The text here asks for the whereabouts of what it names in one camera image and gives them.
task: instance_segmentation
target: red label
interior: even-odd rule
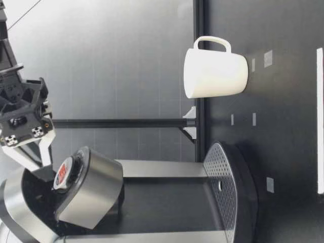
[[[66,168],[65,168],[65,165],[63,165],[59,171],[59,177],[58,177],[59,180],[58,180],[58,183],[56,183],[57,185],[62,183],[62,181],[64,180],[64,177],[65,177],[65,174],[66,174]]]

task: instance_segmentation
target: gray wall panel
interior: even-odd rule
[[[35,2],[6,0],[8,23]],[[42,0],[9,36],[23,77],[46,79],[56,119],[179,118],[193,105],[182,84],[191,0]],[[59,129],[55,166],[83,145],[120,159],[180,160],[187,146],[189,156],[194,150],[180,136],[177,129]],[[10,171],[14,163],[1,161]]]

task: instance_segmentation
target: metal rod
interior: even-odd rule
[[[205,34],[204,30],[204,0],[193,0],[193,27],[194,27],[194,41]],[[195,160],[196,162],[204,161],[206,154],[206,141],[205,141],[205,98],[195,100],[197,110],[197,139],[195,143]]]
[[[55,128],[185,128],[194,119],[57,119]]]

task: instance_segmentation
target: white bracket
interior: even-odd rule
[[[193,106],[191,109],[188,111],[187,114],[183,116],[185,119],[196,119],[196,107]],[[186,127],[183,128],[191,137],[193,140],[197,139],[197,128],[196,127]]]

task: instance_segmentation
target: robotic arm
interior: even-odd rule
[[[0,0],[0,144],[6,155],[44,181],[53,178],[50,145],[55,138],[43,78],[25,80],[8,40]]]

